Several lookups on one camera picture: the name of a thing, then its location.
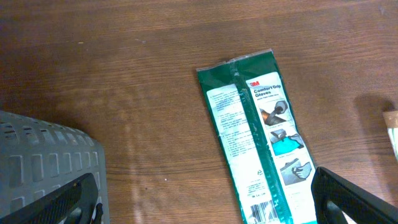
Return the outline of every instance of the wooden surface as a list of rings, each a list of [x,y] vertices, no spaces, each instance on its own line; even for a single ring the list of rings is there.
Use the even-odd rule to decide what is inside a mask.
[[[398,206],[398,1],[0,3],[2,110],[106,149],[112,223],[241,223],[195,69],[272,48],[315,162]]]

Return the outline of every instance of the brown cap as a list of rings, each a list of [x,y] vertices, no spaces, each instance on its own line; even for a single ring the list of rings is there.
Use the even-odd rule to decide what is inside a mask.
[[[398,111],[383,112],[387,128],[398,128]]]

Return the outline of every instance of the gray plastic basket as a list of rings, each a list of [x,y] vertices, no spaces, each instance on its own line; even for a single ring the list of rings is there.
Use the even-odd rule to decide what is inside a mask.
[[[74,128],[0,111],[0,218],[87,172],[109,224],[101,144]]]

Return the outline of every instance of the gloved hand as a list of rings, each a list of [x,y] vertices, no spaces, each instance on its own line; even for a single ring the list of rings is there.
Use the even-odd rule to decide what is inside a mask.
[[[304,166],[292,168],[293,174],[300,179],[306,179],[310,175],[311,170],[312,167],[310,162],[304,164]]]

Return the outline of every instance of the red 3m logo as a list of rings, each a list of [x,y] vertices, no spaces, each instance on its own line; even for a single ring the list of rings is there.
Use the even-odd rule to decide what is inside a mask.
[[[251,86],[258,86],[260,83],[258,81],[250,83]]]

